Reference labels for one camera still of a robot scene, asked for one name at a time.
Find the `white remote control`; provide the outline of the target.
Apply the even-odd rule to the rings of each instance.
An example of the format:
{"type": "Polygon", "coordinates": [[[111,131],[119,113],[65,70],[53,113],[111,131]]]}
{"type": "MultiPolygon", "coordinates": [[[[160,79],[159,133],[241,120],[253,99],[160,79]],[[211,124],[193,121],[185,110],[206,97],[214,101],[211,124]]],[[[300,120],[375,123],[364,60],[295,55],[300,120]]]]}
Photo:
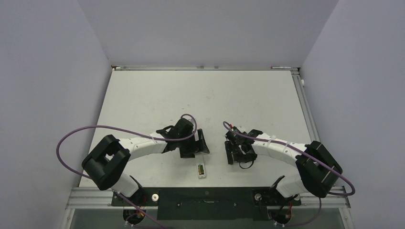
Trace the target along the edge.
{"type": "Polygon", "coordinates": [[[199,179],[206,178],[206,169],[205,169],[203,154],[197,153],[195,155],[195,159],[196,159],[198,178],[199,179]]]}

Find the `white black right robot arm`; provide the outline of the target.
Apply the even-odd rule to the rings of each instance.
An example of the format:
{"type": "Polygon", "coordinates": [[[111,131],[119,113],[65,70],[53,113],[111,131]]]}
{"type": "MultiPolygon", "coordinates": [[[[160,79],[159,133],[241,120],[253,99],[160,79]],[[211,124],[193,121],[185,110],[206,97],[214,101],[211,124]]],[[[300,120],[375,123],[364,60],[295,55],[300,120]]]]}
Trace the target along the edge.
{"type": "Polygon", "coordinates": [[[293,143],[256,129],[241,132],[237,127],[229,129],[225,138],[227,155],[235,162],[254,162],[258,156],[268,156],[298,170],[292,176],[281,175],[273,184],[270,198],[276,204],[306,192],[324,198],[342,174],[342,167],[319,141],[293,143]]]}

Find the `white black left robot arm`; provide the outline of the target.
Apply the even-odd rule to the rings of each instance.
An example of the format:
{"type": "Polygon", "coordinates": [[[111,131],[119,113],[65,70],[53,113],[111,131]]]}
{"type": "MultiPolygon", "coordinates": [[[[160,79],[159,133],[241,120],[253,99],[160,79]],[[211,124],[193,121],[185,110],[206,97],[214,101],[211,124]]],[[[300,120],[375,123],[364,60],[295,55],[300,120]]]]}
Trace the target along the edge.
{"type": "Polygon", "coordinates": [[[131,175],[125,174],[127,163],[150,154],[163,154],[178,149],[181,158],[194,158],[197,153],[209,153],[202,129],[181,117],[147,136],[115,138],[106,135],[82,161],[82,168],[100,190],[111,189],[123,195],[130,205],[142,200],[143,187],[131,175]]]}

